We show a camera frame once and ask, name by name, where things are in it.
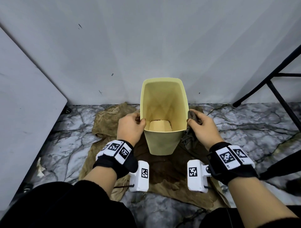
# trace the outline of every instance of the black metal frame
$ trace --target black metal frame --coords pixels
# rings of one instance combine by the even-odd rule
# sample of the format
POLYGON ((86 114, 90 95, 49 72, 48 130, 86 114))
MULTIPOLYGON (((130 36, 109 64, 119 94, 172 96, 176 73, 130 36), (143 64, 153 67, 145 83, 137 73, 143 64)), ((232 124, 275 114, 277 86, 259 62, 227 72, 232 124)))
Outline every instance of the black metal frame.
MULTIPOLYGON (((301 131, 301 121, 298 119, 298 117, 295 115, 295 113, 292 111, 292 109, 289 107, 289 105, 286 103, 286 101, 283 99, 283 97, 280 95, 280 93, 277 91, 273 83, 271 82, 271 79, 273 77, 301 77, 301 74, 288 74, 288 73, 280 73, 288 64, 290 64, 295 58, 297 58, 301 54, 301 45, 297 47, 275 70, 272 71, 261 83, 259 83, 258 86, 256 86, 251 92, 243 96, 241 99, 233 103, 233 107, 237 108, 241 105, 241 102, 246 100, 248 97, 253 95, 255 92, 257 92, 261 87, 263 87, 265 84, 271 89, 275 97, 278 99, 280 104, 283 106, 285 111, 288 113, 294 124, 297 126, 299 131, 301 131)), ((296 164, 296 157, 301 156, 301 150, 297 151, 296 153, 278 161, 274 165, 268 168, 268 170, 264 173, 262 173, 261 179, 267 180, 272 177, 278 177, 278 176, 284 176, 287 174, 295 173, 298 171, 301 171, 301 165, 296 164)))

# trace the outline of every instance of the marble floor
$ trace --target marble floor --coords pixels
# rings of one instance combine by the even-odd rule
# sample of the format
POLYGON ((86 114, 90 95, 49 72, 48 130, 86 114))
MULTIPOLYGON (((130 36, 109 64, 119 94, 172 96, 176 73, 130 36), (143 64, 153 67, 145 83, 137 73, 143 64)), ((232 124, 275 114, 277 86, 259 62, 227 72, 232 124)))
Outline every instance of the marble floor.
MULTIPOLYGON (((259 173, 301 149, 301 133, 280 104, 244 104, 238 108, 230 104, 198 105, 214 119, 225 141, 248 152, 259 173)), ((289 105, 301 119, 301 103, 289 105)), ((59 117, 40 152, 41 165, 46 168, 44 177, 35 174, 31 180, 34 186, 52 181, 75 183, 78 180, 91 144, 99 141, 92 134, 94 116, 109 106, 72 106, 70 114, 59 117)), ((301 177, 301 172, 272 178, 265 185, 286 205, 301 205, 301 197, 282 190, 288 180, 298 177, 301 177)), ((229 192, 226 197, 235 207, 229 192)), ((122 202, 132 211, 138 227, 198 227, 207 213, 196 206, 153 193, 128 191, 122 202)))

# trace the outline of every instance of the hand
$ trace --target hand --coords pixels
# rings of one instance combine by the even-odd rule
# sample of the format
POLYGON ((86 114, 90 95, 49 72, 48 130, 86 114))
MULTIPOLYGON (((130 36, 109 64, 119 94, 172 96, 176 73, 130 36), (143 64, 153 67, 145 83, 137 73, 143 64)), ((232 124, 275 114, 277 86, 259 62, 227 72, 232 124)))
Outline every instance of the hand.
POLYGON ((140 113, 127 114, 119 119, 117 129, 117 140, 128 141, 132 146, 135 146, 139 141, 142 132, 146 126, 146 120, 140 120, 140 113))
POLYGON ((190 109, 190 111, 193 111, 203 122, 202 125, 198 125, 193 119, 187 119, 188 125, 194 131, 197 139, 205 146, 206 150, 209 151, 209 149, 216 143, 224 142, 213 119, 197 110, 190 109))

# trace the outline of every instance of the yellow trash bin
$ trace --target yellow trash bin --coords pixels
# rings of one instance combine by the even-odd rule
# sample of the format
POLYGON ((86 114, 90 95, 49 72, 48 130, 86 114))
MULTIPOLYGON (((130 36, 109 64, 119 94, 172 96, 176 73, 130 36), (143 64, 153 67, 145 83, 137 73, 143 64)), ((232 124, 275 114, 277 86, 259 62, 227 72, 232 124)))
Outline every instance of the yellow trash bin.
POLYGON ((182 81, 176 78, 145 80, 140 118, 146 119, 144 134, 150 153, 172 154, 187 127, 188 102, 182 81))

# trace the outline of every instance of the white plastic device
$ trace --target white plastic device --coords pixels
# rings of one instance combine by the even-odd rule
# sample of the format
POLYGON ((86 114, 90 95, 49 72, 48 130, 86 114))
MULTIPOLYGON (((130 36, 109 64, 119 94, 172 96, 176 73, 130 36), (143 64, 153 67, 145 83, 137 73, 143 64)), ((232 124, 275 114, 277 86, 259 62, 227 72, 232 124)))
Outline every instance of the white plastic device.
POLYGON ((190 191, 208 192, 207 177, 211 174, 207 172, 208 165, 200 160, 190 160, 187 162, 187 185, 190 191))
POLYGON ((138 170, 135 173, 130 174, 130 185, 134 187, 129 187, 131 192, 147 192, 149 185, 149 164, 145 161, 138 161, 138 170))

